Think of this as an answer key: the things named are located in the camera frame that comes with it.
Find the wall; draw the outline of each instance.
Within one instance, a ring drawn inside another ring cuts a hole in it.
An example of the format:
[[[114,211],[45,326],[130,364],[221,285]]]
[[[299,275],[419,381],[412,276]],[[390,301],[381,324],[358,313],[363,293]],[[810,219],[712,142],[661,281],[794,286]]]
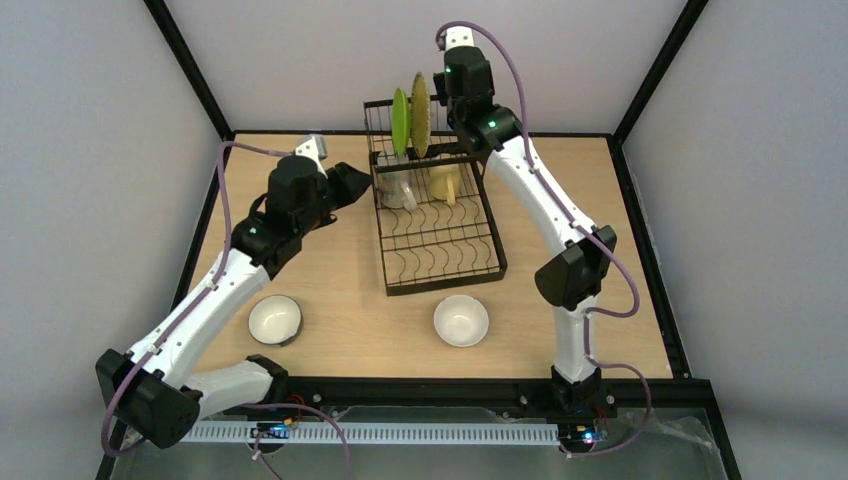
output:
[[[392,98],[398,86],[409,92],[419,70],[430,79],[442,66],[436,29],[461,19],[508,48],[526,86],[531,129],[610,132],[683,4],[215,0],[170,8],[232,128],[361,130],[362,102]],[[499,102],[518,105],[497,51],[485,39],[479,44]]]
[[[0,477],[93,478],[94,363],[167,313],[215,132],[144,4],[0,3]]]
[[[848,468],[846,25],[836,0],[710,2],[625,144],[745,478]]]

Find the bowl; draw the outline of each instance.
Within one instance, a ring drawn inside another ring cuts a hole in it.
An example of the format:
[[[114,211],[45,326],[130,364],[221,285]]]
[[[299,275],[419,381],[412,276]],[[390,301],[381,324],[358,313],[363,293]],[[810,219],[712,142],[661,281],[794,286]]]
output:
[[[474,297],[452,295],[436,307],[433,325],[445,342],[455,347],[470,347],[486,336],[489,314]]]
[[[250,311],[247,327],[253,338],[265,345],[285,346],[303,330],[300,306],[285,295],[260,300]]]

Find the wooden table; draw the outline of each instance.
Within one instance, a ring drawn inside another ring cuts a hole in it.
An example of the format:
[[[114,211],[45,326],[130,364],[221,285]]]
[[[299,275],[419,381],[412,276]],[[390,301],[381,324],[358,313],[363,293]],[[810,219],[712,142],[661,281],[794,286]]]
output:
[[[237,141],[291,150],[298,135],[240,134]],[[368,171],[364,136],[326,137],[331,166],[347,162]],[[636,317],[597,317],[597,355],[622,361],[649,378],[670,378],[665,349],[651,306],[630,223],[605,139],[537,138],[539,154],[569,196],[598,225],[618,234],[616,254],[636,279],[643,296]],[[277,159],[234,149],[227,167],[227,190],[234,224],[267,187]],[[264,290],[242,307],[197,364],[207,371],[231,366],[260,353],[297,376],[407,378],[549,378],[554,359],[551,307],[533,282],[550,260],[542,238],[521,205],[497,177],[487,175],[486,191],[506,251],[504,280],[448,290],[387,297],[380,260],[377,220],[371,193],[337,213],[338,222],[310,233],[303,251]],[[207,271],[224,243],[220,198],[201,248],[192,286]],[[268,295],[285,294],[300,304],[304,328],[291,345],[257,343],[247,329],[248,314]],[[489,312],[486,337],[476,346],[456,348],[433,328],[433,311],[448,295],[468,294]],[[600,305],[630,308],[632,298],[621,275],[610,269]],[[605,372],[608,378],[626,371]]]

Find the dish rack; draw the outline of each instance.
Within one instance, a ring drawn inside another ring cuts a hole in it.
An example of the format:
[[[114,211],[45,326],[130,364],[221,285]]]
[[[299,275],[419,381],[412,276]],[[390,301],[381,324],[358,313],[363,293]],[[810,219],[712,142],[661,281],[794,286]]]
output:
[[[374,208],[383,279],[388,296],[501,280],[507,261],[477,160],[466,155],[447,128],[447,112],[430,97],[430,146],[419,157],[407,148],[402,161],[392,147],[392,100],[365,102],[369,164],[374,178]],[[433,198],[429,167],[459,165],[456,203]],[[409,212],[382,203],[379,175],[409,171],[418,207]]]

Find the green plate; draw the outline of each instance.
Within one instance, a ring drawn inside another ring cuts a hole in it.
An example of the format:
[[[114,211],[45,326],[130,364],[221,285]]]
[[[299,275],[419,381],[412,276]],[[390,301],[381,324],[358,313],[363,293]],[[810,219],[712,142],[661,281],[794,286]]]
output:
[[[398,88],[395,90],[395,100],[392,102],[392,146],[395,147],[395,154],[398,156],[406,155],[411,116],[406,92]]]

